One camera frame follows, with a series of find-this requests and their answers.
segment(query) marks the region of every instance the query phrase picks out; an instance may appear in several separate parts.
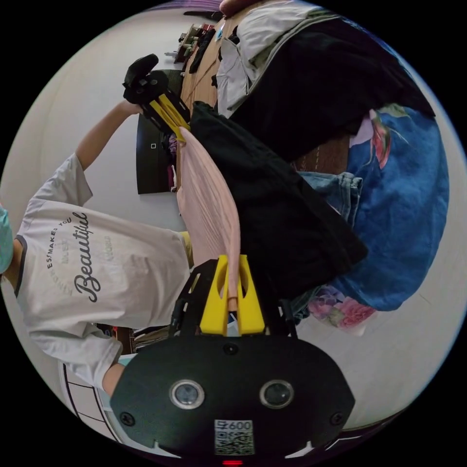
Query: white t-shirt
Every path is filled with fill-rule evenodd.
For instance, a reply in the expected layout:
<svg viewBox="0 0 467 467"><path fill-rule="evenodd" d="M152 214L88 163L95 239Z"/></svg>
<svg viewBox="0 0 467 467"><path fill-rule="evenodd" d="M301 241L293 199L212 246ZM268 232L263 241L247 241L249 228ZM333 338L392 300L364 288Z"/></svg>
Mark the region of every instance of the white t-shirt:
<svg viewBox="0 0 467 467"><path fill-rule="evenodd" d="M82 207L91 197L73 154L28 204L15 294L32 340L102 388L122 346L91 323L169 324L190 271L179 233Z"/></svg>

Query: person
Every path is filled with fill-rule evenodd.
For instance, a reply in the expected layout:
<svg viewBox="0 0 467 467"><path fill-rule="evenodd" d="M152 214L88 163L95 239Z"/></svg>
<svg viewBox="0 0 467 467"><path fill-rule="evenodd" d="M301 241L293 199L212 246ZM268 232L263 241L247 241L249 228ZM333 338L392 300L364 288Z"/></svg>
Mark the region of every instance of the person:
<svg viewBox="0 0 467 467"><path fill-rule="evenodd" d="M122 374L122 346L98 324L170 323L192 266L190 239L84 207L84 172L114 132L141 108L112 109L29 201L13 238L0 207L0 274L9 281L31 339L109 395Z"/></svg>

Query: black jacket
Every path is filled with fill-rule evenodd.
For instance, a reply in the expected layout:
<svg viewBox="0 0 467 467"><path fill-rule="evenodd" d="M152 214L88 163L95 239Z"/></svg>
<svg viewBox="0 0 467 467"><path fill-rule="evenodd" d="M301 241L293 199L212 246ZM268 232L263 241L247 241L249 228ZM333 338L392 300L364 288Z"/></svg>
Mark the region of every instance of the black jacket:
<svg viewBox="0 0 467 467"><path fill-rule="evenodd" d="M392 103L434 116L394 55L332 19L292 36L231 119L292 162L340 132L356 134L370 109Z"/></svg>
<svg viewBox="0 0 467 467"><path fill-rule="evenodd" d="M325 284L367 255L341 216L249 132L202 102L190 126L235 200L242 253L267 273L279 298Z"/></svg>

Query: qr code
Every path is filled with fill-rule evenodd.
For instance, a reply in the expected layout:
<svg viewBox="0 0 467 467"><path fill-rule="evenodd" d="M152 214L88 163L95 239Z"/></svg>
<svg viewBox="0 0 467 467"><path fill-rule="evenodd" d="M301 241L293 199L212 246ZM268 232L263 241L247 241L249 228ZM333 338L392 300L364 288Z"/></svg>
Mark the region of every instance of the qr code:
<svg viewBox="0 0 467 467"><path fill-rule="evenodd" d="M223 456L254 454L251 420L215 420L214 423L216 454Z"/></svg>

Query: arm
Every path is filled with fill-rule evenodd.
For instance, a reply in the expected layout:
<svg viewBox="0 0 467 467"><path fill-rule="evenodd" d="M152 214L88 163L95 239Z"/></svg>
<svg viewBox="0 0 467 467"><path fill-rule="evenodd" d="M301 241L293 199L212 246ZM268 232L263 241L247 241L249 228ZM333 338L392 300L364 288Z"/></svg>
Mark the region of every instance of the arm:
<svg viewBox="0 0 467 467"><path fill-rule="evenodd" d="M31 339L39 348L63 362L78 378L110 396L124 370L118 363L122 344L87 323L74 326L70 332L32 331Z"/></svg>
<svg viewBox="0 0 467 467"><path fill-rule="evenodd" d="M104 379L102 380L102 389L104 389L109 397L112 397L113 391L124 369L125 367L121 363L116 363L106 371Z"/></svg>
<svg viewBox="0 0 467 467"><path fill-rule="evenodd" d="M76 149L33 196L32 204L43 201L83 206L92 197L84 169L102 152L118 127L130 116L141 111L139 106L122 101L114 107L81 141Z"/></svg>
<svg viewBox="0 0 467 467"><path fill-rule="evenodd" d="M91 131L83 138L76 149L83 170L86 170L106 147L112 135L130 116L141 111L139 106L122 101L117 104Z"/></svg>

